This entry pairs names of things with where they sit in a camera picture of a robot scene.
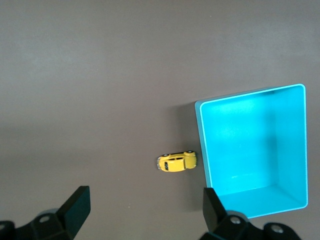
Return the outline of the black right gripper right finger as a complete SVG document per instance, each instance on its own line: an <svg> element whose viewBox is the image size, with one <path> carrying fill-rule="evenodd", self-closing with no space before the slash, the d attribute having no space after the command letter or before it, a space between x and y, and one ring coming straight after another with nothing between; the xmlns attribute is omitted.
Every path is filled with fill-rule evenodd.
<svg viewBox="0 0 320 240"><path fill-rule="evenodd" d="M226 210L215 190L203 189L202 213L208 231L202 240L298 240L289 226L268 222L263 228L254 226L241 212Z"/></svg>

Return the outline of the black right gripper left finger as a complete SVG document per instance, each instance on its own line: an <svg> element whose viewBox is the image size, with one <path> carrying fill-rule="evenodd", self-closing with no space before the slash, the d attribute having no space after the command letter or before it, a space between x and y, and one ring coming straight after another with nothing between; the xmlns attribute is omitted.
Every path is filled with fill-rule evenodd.
<svg viewBox="0 0 320 240"><path fill-rule="evenodd" d="M2 240L73 240L91 211L90 187L80 186L55 213L43 213L16 227L0 222Z"/></svg>

